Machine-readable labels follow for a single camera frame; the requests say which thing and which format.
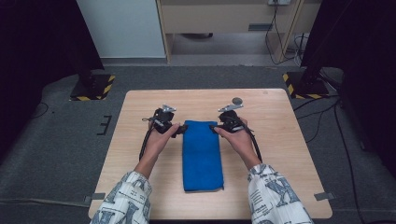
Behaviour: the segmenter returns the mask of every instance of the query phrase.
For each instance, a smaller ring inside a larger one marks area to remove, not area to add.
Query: blue towel
[[[215,121],[186,120],[183,134],[183,186],[185,191],[224,188],[219,136],[209,129]]]

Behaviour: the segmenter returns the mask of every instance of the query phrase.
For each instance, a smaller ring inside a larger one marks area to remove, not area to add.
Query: white cabinet
[[[165,58],[155,0],[78,0],[101,58]]]

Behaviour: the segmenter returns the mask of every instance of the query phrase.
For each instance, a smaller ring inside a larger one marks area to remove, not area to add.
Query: table top
[[[289,97],[281,89],[159,90],[129,91],[107,152],[96,193],[108,194],[122,176],[134,169],[154,110],[163,104],[175,107],[173,123],[187,119],[219,122],[219,108],[234,97],[243,100],[235,110],[254,131],[263,162],[285,176],[312,218],[328,218],[327,200],[314,194],[324,192],[309,154]],[[154,167],[149,182],[150,219],[250,219],[248,170],[233,148],[219,138],[224,190],[186,193],[182,179],[182,136],[171,138]],[[89,216],[101,204],[93,200]]]

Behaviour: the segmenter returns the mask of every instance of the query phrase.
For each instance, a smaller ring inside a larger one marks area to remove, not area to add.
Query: person's left hand
[[[179,126],[179,123],[173,124],[166,133],[158,133],[156,129],[153,129],[146,143],[146,150],[143,156],[148,154],[150,156],[158,157],[165,148],[169,138],[177,131]]]

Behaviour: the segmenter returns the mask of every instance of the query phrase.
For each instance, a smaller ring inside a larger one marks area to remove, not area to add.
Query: printed shirt
[[[254,166],[247,180],[252,223],[314,223],[286,178],[270,165]],[[149,223],[151,191],[143,175],[126,174],[107,195],[91,224]]]

